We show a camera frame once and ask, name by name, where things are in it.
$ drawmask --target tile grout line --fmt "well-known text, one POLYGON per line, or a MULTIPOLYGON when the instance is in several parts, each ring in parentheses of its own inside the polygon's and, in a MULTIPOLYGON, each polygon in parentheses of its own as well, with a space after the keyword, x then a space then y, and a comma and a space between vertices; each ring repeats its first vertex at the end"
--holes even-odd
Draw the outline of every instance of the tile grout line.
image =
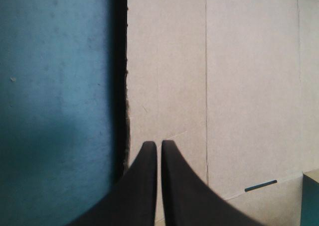
POLYGON ((208 101, 207 101, 207 0, 205 0, 205 78, 206 78, 206 86, 205 86, 205 100, 206 100, 206 132, 205 132, 205 142, 206 142, 206 183, 209 185, 209 165, 208 165, 208 101))

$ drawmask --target black strip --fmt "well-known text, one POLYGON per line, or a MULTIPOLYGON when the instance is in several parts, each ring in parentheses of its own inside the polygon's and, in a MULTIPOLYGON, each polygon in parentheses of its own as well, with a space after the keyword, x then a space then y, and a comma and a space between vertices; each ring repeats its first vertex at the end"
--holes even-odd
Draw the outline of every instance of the black strip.
POLYGON ((252 187, 248 187, 248 188, 245 189, 245 192, 256 190, 256 189, 259 189, 259 188, 262 188, 262 187, 265 187, 265 186, 268 186, 268 185, 276 184, 276 183, 277 183, 277 180, 273 180, 273 181, 269 181, 269 182, 266 182, 266 183, 263 183, 263 184, 260 184, 260 185, 255 185, 255 186, 252 186, 252 187))
POLYGON ((113 124, 115 129, 114 180, 117 182, 127 170, 129 123, 127 118, 127 0, 111 0, 111 38, 113 124))

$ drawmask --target teal object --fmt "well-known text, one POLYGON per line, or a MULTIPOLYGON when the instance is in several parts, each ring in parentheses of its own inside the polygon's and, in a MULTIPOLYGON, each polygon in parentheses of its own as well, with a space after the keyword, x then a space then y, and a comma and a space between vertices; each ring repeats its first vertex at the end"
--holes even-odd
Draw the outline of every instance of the teal object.
POLYGON ((0 0, 0 225, 59 226, 114 180, 110 0, 0 0))
POLYGON ((301 226, 319 225, 319 183, 304 175, 301 226))

